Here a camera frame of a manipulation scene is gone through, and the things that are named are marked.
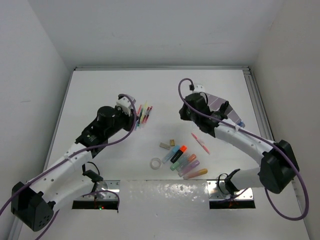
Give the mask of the small black scissors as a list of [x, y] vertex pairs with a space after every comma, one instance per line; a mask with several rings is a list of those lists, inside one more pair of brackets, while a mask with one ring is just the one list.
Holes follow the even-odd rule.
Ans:
[[229, 101], [225, 101], [224, 103], [221, 104], [220, 108], [219, 108], [219, 112], [220, 112], [220, 115], [224, 118], [224, 119], [227, 119], [227, 109], [229, 107]]

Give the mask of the pink pen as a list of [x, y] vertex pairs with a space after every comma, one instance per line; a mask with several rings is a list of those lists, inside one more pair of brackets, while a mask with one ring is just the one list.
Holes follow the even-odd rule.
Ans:
[[209, 149], [206, 147], [205, 143], [203, 140], [201, 140], [199, 137], [197, 137], [194, 133], [191, 133], [192, 137], [197, 141], [197, 143], [202, 147], [202, 149], [210, 155]]

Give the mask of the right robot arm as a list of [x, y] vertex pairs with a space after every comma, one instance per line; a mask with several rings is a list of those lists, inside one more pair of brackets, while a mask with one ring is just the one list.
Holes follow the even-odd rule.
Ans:
[[299, 172], [291, 145], [285, 140], [273, 142], [244, 130], [228, 118], [228, 106], [225, 101], [218, 110], [210, 110], [206, 98], [195, 92], [183, 98], [179, 111], [182, 120], [194, 122], [202, 132], [231, 144], [257, 162], [257, 168], [238, 168], [229, 173], [218, 184], [220, 192], [233, 195], [242, 189], [265, 188], [280, 194]]

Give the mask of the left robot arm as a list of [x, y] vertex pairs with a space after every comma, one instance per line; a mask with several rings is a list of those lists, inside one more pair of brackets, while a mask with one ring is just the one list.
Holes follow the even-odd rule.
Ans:
[[130, 134], [136, 119], [136, 108], [129, 102], [100, 107], [64, 156], [27, 183], [20, 181], [12, 188], [11, 212], [32, 231], [42, 230], [64, 205], [103, 181], [99, 174], [84, 170], [84, 165], [110, 146], [109, 139], [116, 133], [125, 130]]

